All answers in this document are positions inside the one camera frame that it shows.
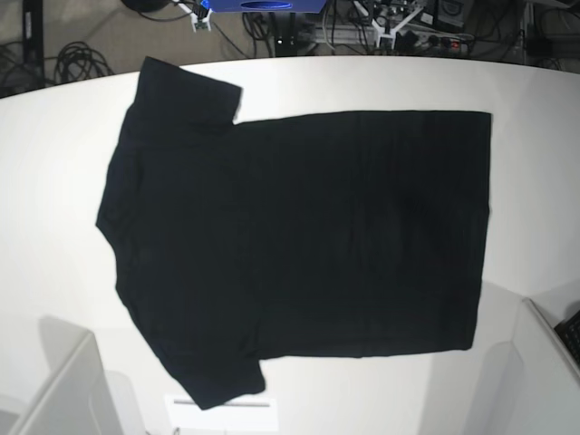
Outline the white power strip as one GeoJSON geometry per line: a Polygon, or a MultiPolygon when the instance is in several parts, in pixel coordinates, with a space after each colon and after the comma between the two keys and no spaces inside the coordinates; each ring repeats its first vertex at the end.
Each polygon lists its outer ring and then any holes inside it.
{"type": "MultiPolygon", "coordinates": [[[[444,32],[437,32],[433,29],[422,27],[404,27],[397,35],[403,36],[408,32],[413,32],[421,43],[426,42],[431,36],[439,38],[449,38],[459,41],[471,41],[474,36],[471,34],[450,34],[444,32]]],[[[300,33],[300,37],[306,41],[311,41],[317,44],[358,44],[375,46],[377,41],[386,40],[388,43],[392,38],[388,34],[377,34],[377,31],[370,27],[355,27],[353,25],[338,24],[334,32],[330,26],[323,28],[320,24],[315,24],[307,27],[300,33]]]]}

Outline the black keyboard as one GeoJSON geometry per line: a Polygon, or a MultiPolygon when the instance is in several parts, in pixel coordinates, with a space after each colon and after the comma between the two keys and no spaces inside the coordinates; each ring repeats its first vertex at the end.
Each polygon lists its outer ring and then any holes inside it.
{"type": "Polygon", "coordinates": [[[556,334],[577,364],[580,363],[580,312],[555,327],[556,334]]]}

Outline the white partition panel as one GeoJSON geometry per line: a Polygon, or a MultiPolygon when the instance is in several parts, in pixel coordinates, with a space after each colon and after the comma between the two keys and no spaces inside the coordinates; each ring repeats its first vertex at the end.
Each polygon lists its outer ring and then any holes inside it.
{"type": "Polygon", "coordinates": [[[471,410],[472,434],[579,432],[579,369],[531,300],[486,356],[471,410]]]}
{"type": "Polygon", "coordinates": [[[4,434],[144,434],[130,379],[105,369],[93,331],[44,316],[1,322],[4,434]]]}

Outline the white right partition panel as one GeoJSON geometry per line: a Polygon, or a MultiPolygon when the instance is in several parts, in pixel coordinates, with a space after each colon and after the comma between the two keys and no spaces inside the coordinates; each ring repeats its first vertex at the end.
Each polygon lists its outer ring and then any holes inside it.
{"type": "Polygon", "coordinates": [[[471,410],[472,434],[579,432],[579,369],[531,300],[486,356],[471,410]]]}

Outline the black T-shirt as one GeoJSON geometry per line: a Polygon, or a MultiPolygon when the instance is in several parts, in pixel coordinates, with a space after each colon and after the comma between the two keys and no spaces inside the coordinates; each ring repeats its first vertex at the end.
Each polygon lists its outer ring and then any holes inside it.
{"type": "Polygon", "coordinates": [[[97,228],[116,289],[202,410],[263,360],[468,350],[492,117],[342,111],[235,123],[233,84],[148,58],[97,228]]]}

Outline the white left partition panel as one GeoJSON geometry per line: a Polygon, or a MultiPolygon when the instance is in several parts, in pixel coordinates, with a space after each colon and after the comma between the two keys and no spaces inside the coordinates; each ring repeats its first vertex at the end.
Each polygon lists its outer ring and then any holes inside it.
{"type": "Polygon", "coordinates": [[[44,316],[1,322],[4,434],[144,434],[130,379],[105,369],[93,331],[44,316]]]}

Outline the blue box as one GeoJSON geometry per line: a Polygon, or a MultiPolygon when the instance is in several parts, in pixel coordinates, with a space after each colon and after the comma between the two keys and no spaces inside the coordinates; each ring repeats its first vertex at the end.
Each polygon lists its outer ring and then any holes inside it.
{"type": "Polygon", "coordinates": [[[209,0],[215,13],[294,12],[319,13],[326,0],[209,0]]]}

